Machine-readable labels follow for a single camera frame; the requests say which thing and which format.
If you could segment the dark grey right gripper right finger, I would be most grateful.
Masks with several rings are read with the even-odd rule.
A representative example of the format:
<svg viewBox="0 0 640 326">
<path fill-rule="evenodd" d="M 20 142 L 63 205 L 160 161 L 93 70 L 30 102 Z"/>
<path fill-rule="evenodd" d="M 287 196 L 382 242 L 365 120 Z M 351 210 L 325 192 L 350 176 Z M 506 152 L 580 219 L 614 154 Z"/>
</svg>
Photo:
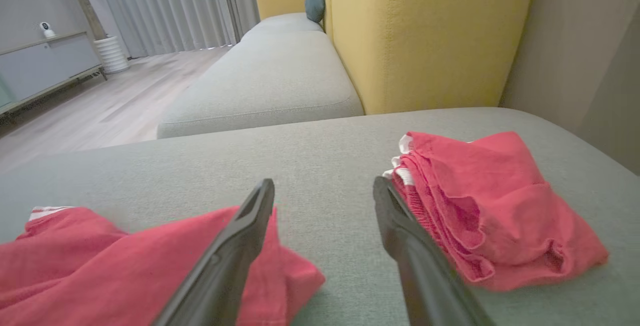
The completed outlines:
<svg viewBox="0 0 640 326">
<path fill-rule="evenodd" d="M 409 323 L 492 326 L 493 320 L 410 212 L 393 183 L 377 176 L 372 194 L 382 245 L 397 263 Z"/>
</svg>

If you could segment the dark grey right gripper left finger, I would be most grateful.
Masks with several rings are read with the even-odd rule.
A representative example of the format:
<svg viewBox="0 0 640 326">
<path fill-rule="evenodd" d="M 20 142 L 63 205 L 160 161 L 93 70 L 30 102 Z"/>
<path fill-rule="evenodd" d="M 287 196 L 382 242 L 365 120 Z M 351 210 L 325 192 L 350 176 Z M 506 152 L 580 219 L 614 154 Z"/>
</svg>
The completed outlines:
<svg viewBox="0 0 640 326">
<path fill-rule="evenodd" d="M 256 185 L 206 248 L 153 322 L 154 326 L 233 326 L 251 264 L 262 251 L 275 185 Z"/>
</svg>

